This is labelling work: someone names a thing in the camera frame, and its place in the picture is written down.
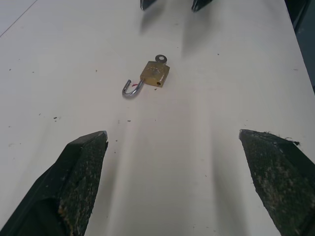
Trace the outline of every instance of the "brass padlock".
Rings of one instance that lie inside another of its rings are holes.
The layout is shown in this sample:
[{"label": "brass padlock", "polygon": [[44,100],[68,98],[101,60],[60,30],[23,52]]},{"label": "brass padlock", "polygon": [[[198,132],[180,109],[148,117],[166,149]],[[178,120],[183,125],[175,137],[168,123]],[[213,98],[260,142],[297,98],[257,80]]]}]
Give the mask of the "brass padlock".
[{"label": "brass padlock", "polygon": [[157,55],[156,61],[148,62],[140,75],[140,80],[143,80],[148,85],[163,87],[169,72],[166,62],[167,58],[165,56]]},{"label": "brass padlock", "polygon": [[131,83],[131,80],[128,80],[123,88],[123,96],[132,97],[136,95],[144,83],[160,88],[163,87],[170,69],[166,65],[166,62],[167,58],[164,55],[157,55],[156,61],[149,61],[140,75],[140,82],[137,84],[137,87],[134,89],[134,91],[126,93]]}]

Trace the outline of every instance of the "padlock shackle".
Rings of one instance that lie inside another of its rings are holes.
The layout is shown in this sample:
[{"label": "padlock shackle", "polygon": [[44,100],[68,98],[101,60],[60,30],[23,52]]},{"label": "padlock shackle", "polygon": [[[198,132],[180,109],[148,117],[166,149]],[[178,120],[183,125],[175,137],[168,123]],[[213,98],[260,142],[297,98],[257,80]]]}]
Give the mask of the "padlock shackle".
[{"label": "padlock shackle", "polygon": [[140,82],[138,83],[137,87],[133,91],[131,91],[129,93],[126,93],[130,84],[131,84],[131,80],[128,80],[127,83],[125,84],[124,88],[123,88],[122,95],[125,98],[132,98],[132,97],[134,97],[141,90],[141,87],[144,84],[144,81],[140,80]]}]

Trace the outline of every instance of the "white surface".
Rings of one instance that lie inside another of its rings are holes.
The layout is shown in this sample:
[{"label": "white surface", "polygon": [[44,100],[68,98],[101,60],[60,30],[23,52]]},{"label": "white surface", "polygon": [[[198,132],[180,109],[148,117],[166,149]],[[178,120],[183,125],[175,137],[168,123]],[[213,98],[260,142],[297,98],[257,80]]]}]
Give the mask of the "white surface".
[{"label": "white surface", "polygon": [[2,35],[35,0],[0,0],[0,35]]},{"label": "white surface", "polygon": [[[39,0],[0,39],[0,226],[68,142],[106,130],[87,236],[280,235],[238,133],[291,137],[314,161],[315,99],[285,3],[190,7]],[[157,54],[164,87],[123,99]]]}]

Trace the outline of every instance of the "padlock body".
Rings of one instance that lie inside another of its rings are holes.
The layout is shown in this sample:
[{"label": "padlock body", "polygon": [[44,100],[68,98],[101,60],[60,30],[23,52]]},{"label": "padlock body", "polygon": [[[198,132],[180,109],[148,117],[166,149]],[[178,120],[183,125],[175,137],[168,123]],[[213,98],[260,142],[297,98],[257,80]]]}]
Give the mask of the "padlock body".
[{"label": "padlock body", "polygon": [[169,72],[169,67],[165,64],[149,61],[140,75],[140,79],[146,84],[163,87],[166,77]]}]

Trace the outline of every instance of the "padlock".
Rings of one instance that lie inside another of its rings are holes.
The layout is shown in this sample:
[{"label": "padlock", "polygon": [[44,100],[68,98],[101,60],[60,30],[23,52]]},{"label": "padlock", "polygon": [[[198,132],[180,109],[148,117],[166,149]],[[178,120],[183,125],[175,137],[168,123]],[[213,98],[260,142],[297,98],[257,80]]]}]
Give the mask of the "padlock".
[{"label": "padlock", "polygon": [[149,61],[140,75],[140,80],[144,83],[156,87],[163,87],[169,72],[166,65],[167,58],[163,55],[157,55],[156,61]]},{"label": "padlock", "polygon": [[166,62],[167,58],[164,55],[157,55],[156,61],[149,61],[140,75],[140,82],[137,87],[132,92],[126,93],[131,83],[131,80],[128,80],[122,91],[123,96],[127,98],[133,97],[140,91],[144,83],[160,88],[163,87],[170,69]]}]

